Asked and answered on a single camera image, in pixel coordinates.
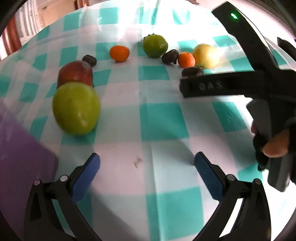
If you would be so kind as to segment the dark red pomegranate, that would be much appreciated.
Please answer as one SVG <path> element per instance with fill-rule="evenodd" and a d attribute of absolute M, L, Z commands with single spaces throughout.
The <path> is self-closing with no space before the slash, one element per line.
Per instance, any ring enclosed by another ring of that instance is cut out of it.
<path fill-rule="evenodd" d="M 57 88 L 68 82 L 80 82 L 93 87 L 92 67 L 79 60 L 64 65 L 58 73 Z"/>

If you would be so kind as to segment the orange tangerine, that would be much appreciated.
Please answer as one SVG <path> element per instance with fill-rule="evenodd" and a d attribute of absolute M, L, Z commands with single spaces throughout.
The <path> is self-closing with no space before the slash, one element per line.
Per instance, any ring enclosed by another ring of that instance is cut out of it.
<path fill-rule="evenodd" d="M 111 59 L 116 62 L 124 62 L 128 59 L 130 55 L 130 50 L 126 46 L 115 45 L 111 47 L 109 55 Z"/>
<path fill-rule="evenodd" d="M 181 68 L 189 68 L 189 67 L 193 67 L 196 64 L 196 60 L 194 58 L 194 56 L 189 53 L 189 52 L 182 52 L 179 54 L 178 57 L 178 65 Z"/>

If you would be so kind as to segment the purple fabric storage box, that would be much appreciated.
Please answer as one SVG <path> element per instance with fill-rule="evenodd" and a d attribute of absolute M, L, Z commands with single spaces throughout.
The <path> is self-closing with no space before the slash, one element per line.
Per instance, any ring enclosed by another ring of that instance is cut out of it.
<path fill-rule="evenodd" d="M 58 167 L 54 153 L 40 144 L 1 104 L 1 212 L 23 239 L 23 223 L 31 186 L 52 182 Z"/>

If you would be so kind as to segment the white glass door cabinet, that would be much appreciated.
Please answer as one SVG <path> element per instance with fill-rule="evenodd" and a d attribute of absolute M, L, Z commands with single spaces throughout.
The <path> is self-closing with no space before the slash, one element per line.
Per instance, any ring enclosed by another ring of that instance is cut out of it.
<path fill-rule="evenodd" d="M 36 0 L 28 0 L 15 14 L 16 29 L 23 46 L 43 29 Z"/>

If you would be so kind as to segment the dark fruit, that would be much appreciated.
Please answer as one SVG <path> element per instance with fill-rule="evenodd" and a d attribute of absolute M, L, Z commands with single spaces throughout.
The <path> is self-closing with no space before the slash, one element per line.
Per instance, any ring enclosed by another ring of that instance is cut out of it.
<path fill-rule="evenodd" d="M 204 70 L 199 67 L 188 67 L 182 70 L 182 77 L 192 77 L 192 76 L 202 76 L 204 75 Z"/>
<path fill-rule="evenodd" d="M 178 57 L 179 57 L 179 52 L 176 50 L 176 49 L 172 49 L 170 51 L 168 51 L 167 53 L 165 53 L 161 60 L 164 64 L 177 64 L 177 60 L 178 60 Z"/>
<path fill-rule="evenodd" d="M 82 61 L 87 62 L 91 67 L 94 67 L 97 64 L 96 58 L 91 55 L 85 55 L 82 58 Z"/>

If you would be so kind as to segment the red wooden door frame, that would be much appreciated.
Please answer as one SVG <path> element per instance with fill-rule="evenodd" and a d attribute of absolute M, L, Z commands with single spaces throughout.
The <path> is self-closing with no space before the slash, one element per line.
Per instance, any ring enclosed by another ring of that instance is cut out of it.
<path fill-rule="evenodd" d="M 4 47 L 8 55 L 15 53 L 22 47 L 20 37 L 18 35 L 18 30 L 16 28 L 15 16 L 13 16 L 11 20 L 8 22 L 2 36 Z"/>

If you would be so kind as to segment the yellow pear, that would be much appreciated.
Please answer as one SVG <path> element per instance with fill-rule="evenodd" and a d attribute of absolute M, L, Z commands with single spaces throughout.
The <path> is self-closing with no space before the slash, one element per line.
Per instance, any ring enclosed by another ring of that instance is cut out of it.
<path fill-rule="evenodd" d="M 195 66 L 201 67 L 203 69 L 213 69 L 219 62 L 221 54 L 218 50 L 208 44 L 199 44 L 197 45 L 192 52 L 192 55 L 195 58 Z"/>

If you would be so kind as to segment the large green apple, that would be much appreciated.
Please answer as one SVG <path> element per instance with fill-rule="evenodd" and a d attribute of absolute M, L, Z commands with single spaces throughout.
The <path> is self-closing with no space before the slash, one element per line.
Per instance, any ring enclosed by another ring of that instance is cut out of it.
<path fill-rule="evenodd" d="M 80 82 L 61 85 L 52 100 L 56 123 L 65 133 L 73 136 L 83 136 L 93 131 L 100 109 L 100 99 L 95 89 Z"/>

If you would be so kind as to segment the teal white checkered tablecloth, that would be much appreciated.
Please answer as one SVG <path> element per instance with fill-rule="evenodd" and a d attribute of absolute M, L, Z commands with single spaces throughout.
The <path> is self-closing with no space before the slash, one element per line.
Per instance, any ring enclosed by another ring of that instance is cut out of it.
<path fill-rule="evenodd" d="M 55 154 L 54 180 L 92 154 L 101 165 L 78 207 L 103 240 L 192 240 L 209 220 L 213 200 L 193 165 L 202 151 L 225 173 L 264 184 L 271 237 L 287 224 L 295 186 L 278 192 L 257 169 L 244 96 L 184 99 L 181 68 L 146 56 L 142 38 L 159 34 L 170 49 L 214 46 L 219 65 L 206 74 L 250 71 L 238 41 L 211 10 L 186 1 L 105 1 L 70 13 L 44 28 L 1 61 L 1 104 L 40 144 Z M 124 62 L 111 59 L 128 47 Z M 52 112 L 59 70 L 92 55 L 101 112 L 93 131 L 71 136 Z"/>

